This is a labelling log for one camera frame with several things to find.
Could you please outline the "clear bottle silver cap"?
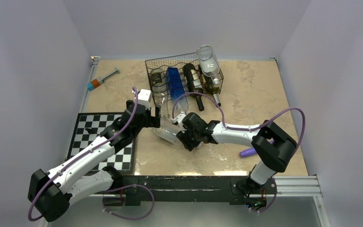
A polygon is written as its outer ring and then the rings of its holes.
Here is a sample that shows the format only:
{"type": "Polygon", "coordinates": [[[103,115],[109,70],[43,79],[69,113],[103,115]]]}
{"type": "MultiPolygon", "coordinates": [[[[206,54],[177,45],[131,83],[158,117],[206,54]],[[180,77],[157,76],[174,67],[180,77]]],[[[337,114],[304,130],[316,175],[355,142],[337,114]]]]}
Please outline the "clear bottle silver cap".
{"type": "Polygon", "coordinates": [[[221,81],[218,75],[220,66],[213,48],[210,45],[200,46],[196,50],[196,57],[203,74],[206,77],[211,78],[214,87],[220,87],[221,81]]]}
{"type": "Polygon", "coordinates": [[[154,135],[164,139],[165,141],[168,141],[177,146],[182,145],[176,136],[179,131],[173,127],[161,126],[160,128],[153,128],[151,131],[154,135]]]}

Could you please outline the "clear glass bottle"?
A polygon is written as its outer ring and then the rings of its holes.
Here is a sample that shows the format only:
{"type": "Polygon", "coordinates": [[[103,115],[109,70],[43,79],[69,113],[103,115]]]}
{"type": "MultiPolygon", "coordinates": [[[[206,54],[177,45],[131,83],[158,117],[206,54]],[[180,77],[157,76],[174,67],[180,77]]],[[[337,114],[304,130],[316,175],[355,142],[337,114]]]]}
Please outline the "clear glass bottle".
{"type": "Polygon", "coordinates": [[[155,103],[161,107],[161,116],[169,119],[169,89],[167,86],[167,78],[161,69],[153,69],[150,71],[150,83],[152,87],[155,103]]]}

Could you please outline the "olive wine bottle brown label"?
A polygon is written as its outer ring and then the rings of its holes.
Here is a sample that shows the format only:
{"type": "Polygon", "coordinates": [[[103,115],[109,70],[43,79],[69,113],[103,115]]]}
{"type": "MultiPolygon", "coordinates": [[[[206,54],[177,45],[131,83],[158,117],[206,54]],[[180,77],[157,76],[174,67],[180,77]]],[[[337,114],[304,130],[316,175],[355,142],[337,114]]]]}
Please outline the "olive wine bottle brown label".
{"type": "Polygon", "coordinates": [[[200,74],[202,75],[202,78],[204,79],[204,88],[205,88],[205,91],[212,95],[213,99],[215,100],[215,102],[221,106],[221,102],[220,102],[220,98],[219,98],[219,88],[218,87],[215,87],[213,85],[213,82],[212,82],[212,78],[211,77],[207,77],[204,75],[202,69],[201,69],[201,66],[198,65],[198,68],[199,68],[199,72],[200,74]]]}

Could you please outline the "dark wine bottle Negroamaro label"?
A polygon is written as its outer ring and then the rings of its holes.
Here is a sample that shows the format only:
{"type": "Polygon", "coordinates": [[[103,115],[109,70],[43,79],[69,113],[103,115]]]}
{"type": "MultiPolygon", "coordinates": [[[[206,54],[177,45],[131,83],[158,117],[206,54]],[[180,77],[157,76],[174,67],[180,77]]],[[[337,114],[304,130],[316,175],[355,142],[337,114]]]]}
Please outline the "dark wine bottle Negroamaro label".
{"type": "MultiPolygon", "coordinates": [[[[203,93],[203,87],[201,85],[198,72],[195,70],[194,65],[191,63],[187,63],[183,66],[182,70],[187,80],[187,86],[189,92],[203,93]]],[[[191,96],[193,96],[196,99],[199,111],[204,111],[205,108],[201,96],[200,95],[191,95],[191,96]]]]}

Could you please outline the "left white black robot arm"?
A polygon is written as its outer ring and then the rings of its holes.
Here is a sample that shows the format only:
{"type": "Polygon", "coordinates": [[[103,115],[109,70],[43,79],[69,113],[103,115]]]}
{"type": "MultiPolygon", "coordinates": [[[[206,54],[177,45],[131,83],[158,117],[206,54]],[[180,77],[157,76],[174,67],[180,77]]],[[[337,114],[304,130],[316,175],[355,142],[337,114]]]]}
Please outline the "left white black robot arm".
{"type": "Polygon", "coordinates": [[[137,182],[125,181],[113,166],[105,166],[94,175],[85,176],[93,167],[131,144],[143,128],[160,126],[160,106],[155,106],[155,115],[151,114],[148,101],[128,100],[126,107],[121,116],[78,154],[47,172],[38,169],[32,174],[27,195],[31,202],[30,221],[44,218],[52,222],[71,205],[92,194],[117,193],[139,186],[137,182]]]}

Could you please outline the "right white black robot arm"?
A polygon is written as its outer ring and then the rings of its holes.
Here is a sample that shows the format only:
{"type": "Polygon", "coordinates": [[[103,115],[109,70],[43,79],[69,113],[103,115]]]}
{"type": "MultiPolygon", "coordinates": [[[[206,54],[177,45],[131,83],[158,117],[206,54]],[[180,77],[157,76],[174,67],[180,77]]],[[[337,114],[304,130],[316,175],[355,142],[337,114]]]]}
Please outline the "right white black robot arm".
{"type": "Polygon", "coordinates": [[[272,120],[265,120],[262,125],[232,125],[217,120],[205,122],[196,113],[181,113],[172,123],[180,128],[176,136],[189,151],[200,143],[252,148],[260,161],[245,181],[236,184],[246,195],[260,193],[272,176],[284,172],[300,145],[272,120]]]}

